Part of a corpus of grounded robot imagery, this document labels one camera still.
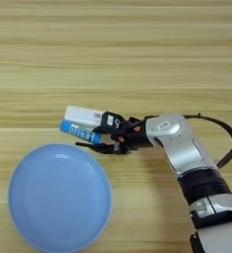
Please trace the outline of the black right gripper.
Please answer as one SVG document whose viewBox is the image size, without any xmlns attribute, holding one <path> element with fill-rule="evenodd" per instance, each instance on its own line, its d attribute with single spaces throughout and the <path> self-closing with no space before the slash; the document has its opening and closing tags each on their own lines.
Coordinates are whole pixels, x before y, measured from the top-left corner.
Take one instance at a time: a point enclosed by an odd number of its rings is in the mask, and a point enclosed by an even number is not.
<svg viewBox="0 0 232 253">
<path fill-rule="evenodd" d="M 102 126 L 93 129 L 94 133 L 110 134 L 111 132 Z M 103 154 L 124 155 L 138 148 L 151 147 L 152 144 L 146 135 L 146 120 L 130 117 L 122 125 L 122 133 L 117 138 L 116 144 L 91 144 L 90 149 Z"/>
</svg>

